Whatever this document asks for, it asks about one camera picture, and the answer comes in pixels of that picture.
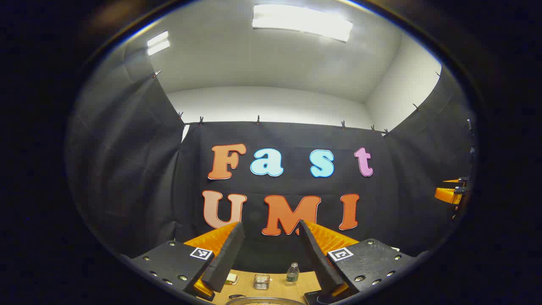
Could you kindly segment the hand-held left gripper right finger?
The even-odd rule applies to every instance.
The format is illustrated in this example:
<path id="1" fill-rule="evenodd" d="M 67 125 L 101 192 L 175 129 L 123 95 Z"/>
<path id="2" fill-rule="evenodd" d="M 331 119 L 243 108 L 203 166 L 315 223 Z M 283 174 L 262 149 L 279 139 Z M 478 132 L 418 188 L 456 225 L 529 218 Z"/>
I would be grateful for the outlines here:
<path id="1" fill-rule="evenodd" d="M 334 302 L 367 299 L 395 283 L 418 257 L 369 238 L 356 241 L 321 225 L 299 222 L 299 235 L 324 296 Z"/>

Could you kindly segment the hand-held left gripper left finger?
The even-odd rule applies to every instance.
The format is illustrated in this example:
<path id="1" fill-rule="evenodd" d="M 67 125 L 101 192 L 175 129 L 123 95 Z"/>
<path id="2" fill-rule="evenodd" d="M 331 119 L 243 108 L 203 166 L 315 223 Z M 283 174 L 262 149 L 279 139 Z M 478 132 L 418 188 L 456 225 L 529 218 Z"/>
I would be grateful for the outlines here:
<path id="1" fill-rule="evenodd" d="M 150 241 L 130 233 L 120 241 L 120 256 L 158 288 L 186 302 L 211 302 L 225 286 L 245 238 L 241 222 L 197 235 L 191 225 L 174 222 L 172 232 Z"/>

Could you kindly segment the black induction cooktop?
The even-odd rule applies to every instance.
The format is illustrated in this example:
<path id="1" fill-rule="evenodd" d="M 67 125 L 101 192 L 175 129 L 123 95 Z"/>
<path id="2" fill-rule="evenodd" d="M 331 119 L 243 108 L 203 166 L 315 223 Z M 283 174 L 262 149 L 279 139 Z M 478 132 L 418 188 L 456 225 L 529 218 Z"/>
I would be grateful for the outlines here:
<path id="1" fill-rule="evenodd" d="M 304 301 L 307 305 L 331 305 L 337 302 L 337 298 L 331 294 L 324 294 L 321 290 L 304 294 Z"/>

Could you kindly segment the steel pot with black handle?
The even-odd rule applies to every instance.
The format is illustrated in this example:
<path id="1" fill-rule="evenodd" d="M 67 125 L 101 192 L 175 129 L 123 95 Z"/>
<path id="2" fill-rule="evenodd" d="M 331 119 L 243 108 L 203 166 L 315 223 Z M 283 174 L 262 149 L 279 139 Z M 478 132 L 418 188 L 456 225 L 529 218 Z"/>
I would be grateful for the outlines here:
<path id="1" fill-rule="evenodd" d="M 229 300 L 224 305 L 305 305 L 296 300 L 284 299 L 278 297 L 246 297 L 242 294 L 229 296 Z"/>

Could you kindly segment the black backdrop cloth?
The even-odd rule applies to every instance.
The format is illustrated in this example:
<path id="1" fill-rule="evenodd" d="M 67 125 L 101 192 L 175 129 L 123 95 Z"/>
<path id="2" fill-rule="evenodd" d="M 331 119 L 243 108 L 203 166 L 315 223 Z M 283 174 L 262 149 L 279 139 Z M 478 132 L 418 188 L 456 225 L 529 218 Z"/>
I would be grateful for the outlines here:
<path id="1" fill-rule="evenodd" d="M 76 102 L 66 171 L 89 227 L 134 258 L 231 222 L 245 239 L 234 269 L 313 270 L 301 220 L 418 255 L 452 228 L 454 208 L 434 197 L 468 176 L 475 116 L 446 70 L 420 110 L 382 136 L 320 124 L 184 124 L 144 50 L 101 62 Z"/>

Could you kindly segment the row of small cloth clips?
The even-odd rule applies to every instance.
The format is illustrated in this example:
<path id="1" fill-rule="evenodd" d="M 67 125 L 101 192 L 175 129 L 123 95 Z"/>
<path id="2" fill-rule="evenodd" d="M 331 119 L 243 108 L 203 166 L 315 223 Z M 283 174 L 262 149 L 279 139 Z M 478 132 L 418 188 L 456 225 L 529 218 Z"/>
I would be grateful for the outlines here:
<path id="1" fill-rule="evenodd" d="M 299 89 L 225 86 L 189 89 L 167 97 L 186 123 L 252 122 L 303 123 L 348 128 L 392 130 L 415 111 L 434 90 L 440 77 L 400 78 L 377 87 L 368 105 Z"/>

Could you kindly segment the ceiling light panel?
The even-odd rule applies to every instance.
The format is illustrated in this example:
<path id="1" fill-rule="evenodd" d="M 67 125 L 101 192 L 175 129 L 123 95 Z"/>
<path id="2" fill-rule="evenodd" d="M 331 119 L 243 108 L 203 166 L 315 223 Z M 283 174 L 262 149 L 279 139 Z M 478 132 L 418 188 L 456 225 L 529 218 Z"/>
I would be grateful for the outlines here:
<path id="1" fill-rule="evenodd" d="M 252 9 L 252 27 L 311 33 L 346 43 L 354 24 L 339 16 L 311 8 L 257 4 Z"/>
<path id="2" fill-rule="evenodd" d="M 152 56 L 170 47 L 169 32 L 163 31 L 147 41 L 147 54 Z"/>

